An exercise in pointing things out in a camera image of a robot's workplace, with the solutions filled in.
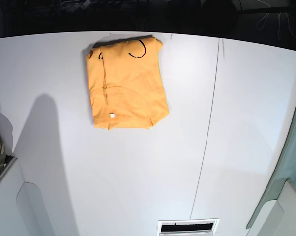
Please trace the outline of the white bin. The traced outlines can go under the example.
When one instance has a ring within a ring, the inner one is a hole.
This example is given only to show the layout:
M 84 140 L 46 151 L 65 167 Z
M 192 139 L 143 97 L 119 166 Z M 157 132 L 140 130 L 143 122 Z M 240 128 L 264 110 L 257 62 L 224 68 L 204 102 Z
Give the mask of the white bin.
M 261 208 L 249 236 L 296 236 L 296 189 L 288 180 L 276 200 Z
M 62 166 L 13 160 L 0 176 L 0 236 L 77 236 Z

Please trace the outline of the yellow t-shirt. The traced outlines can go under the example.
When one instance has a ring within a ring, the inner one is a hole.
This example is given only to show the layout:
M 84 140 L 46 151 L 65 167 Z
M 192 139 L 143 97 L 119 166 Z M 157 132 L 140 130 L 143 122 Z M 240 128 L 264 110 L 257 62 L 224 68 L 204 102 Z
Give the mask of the yellow t-shirt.
M 169 114 L 153 36 L 97 46 L 86 55 L 95 128 L 149 129 Z

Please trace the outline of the white bin right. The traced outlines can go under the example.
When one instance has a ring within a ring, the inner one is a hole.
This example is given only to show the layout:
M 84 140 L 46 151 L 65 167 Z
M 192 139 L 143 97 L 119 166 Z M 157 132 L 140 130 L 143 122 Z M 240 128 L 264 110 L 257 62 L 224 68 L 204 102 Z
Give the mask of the white bin right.
M 249 236 L 296 236 L 296 189 L 288 180 L 276 200 L 261 208 Z

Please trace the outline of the white bin left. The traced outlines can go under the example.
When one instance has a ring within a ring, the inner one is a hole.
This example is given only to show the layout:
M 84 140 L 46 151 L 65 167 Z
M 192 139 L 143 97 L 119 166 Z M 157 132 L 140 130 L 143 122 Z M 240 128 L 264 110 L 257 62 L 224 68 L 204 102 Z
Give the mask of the white bin left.
M 13 160 L 0 176 L 0 236 L 77 236 L 62 166 Z

